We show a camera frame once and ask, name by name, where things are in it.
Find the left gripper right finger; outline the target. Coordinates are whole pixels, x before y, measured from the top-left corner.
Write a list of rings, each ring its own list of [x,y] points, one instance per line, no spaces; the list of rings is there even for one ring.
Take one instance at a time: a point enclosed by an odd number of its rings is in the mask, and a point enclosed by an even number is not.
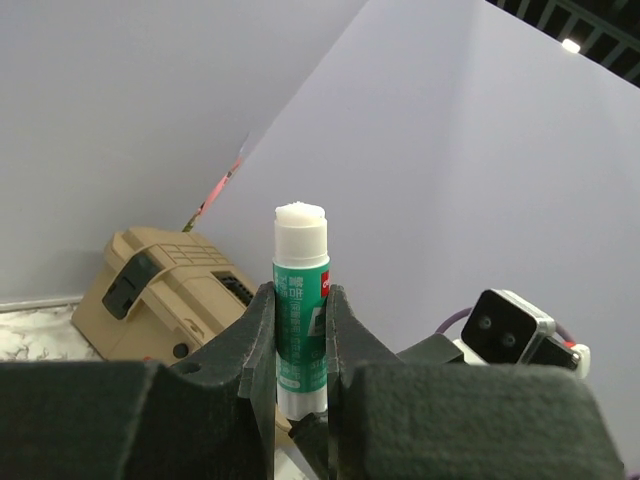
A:
[[[551,366],[405,362],[326,304],[333,479],[622,479],[599,406]]]

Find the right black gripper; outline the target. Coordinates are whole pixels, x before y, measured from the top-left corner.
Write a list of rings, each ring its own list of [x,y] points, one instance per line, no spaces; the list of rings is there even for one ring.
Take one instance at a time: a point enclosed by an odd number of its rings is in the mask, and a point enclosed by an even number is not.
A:
[[[464,364],[464,353],[448,337],[434,333],[411,347],[398,352],[407,364]],[[316,475],[329,475],[328,414],[309,413],[301,420],[290,420],[289,437]]]

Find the green white glue stick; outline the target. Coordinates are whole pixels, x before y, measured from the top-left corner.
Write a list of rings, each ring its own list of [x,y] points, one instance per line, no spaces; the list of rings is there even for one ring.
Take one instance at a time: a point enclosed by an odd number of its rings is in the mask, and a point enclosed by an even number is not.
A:
[[[299,421],[327,408],[326,302],[330,290],[328,222],[303,202],[275,209],[277,405]]]

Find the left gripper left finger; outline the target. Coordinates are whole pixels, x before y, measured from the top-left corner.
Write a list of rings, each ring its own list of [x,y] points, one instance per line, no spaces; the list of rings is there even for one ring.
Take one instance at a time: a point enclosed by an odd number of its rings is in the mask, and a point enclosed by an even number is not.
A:
[[[274,288],[172,366],[5,362],[5,479],[270,479]]]

